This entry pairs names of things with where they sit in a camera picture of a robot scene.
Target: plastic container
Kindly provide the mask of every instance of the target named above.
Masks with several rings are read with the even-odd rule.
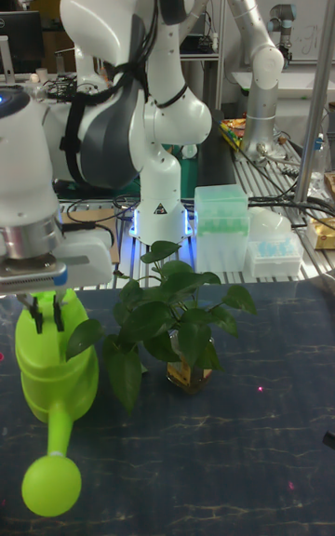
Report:
[[[294,233],[273,240],[249,242],[246,265],[253,277],[298,275],[303,246]]]
[[[238,184],[197,186],[194,192],[195,209],[202,219],[224,215],[227,218],[246,216],[248,196]]]
[[[244,268],[250,219],[240,186],[195,189],[197,272],[240,272]]]
[[[324,137],[319,134],[315,140],[313,171],[311,176],[309,194],[320,193],[325,190],[325,172],[329,171],[330,165],[330,148],[327,135]]]

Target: box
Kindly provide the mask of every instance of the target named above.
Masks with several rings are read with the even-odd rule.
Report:
[[[325,226],[325,221],[334,230]],[[315,249],[335,248],[335,218],[321,218],[321,220],[311,220],[308,224],[306,236]]]
[[[253,277],[298,275],[303,246],[299,237],[286,234],[275,240],[249,242],[246,264]]]
[[[197,187],[194,204],[196,271],[242,271],[250,228],[243,189],[237,185]]]
[[[197,186],[194,192],[194,204],[202,219],[246,216],[248,196],[238,184],[219,186]]]

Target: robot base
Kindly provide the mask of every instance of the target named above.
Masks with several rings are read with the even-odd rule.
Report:
[[[157,200],[145,199],[134,211],[133,225],[129,231],[144,245],[151,246],[156,240],[179,243],[193,233],[188,211],[179,201],[173,208],[168,202],[157,205]]]

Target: table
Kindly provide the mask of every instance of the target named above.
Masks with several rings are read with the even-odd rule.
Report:
[[[81,497],[57,519],[33,516],[20,498],[25,469],[47,446],[28,410],[14,358],[20,306],[0,301],[0,535],[333,536],[335,281],[332,275],[249,289],[259,314],[237,313],[240,337],[213,336],[225,374],[189,396],[165,366],[150,373],[129,418],[103,367],[90,412],[74,426],[68,455]],[[204,287],[215,301],[226,290]],[[113,331],[116,290],[78,293]]]

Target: blue light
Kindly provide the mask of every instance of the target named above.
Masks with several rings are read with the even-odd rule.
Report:
[[[138,235],[138,217],[139,217],[139,212],[138,210],[135,209],[134,211],[134,217],[133,217],[133,225],[131,226],[130,230],[129,230],[129,234],[130,236],[137,236]]]
[[[191,236],[193,233],[193,230],[189,224],[189,213],[187,209],[185,209],[185,236]]]

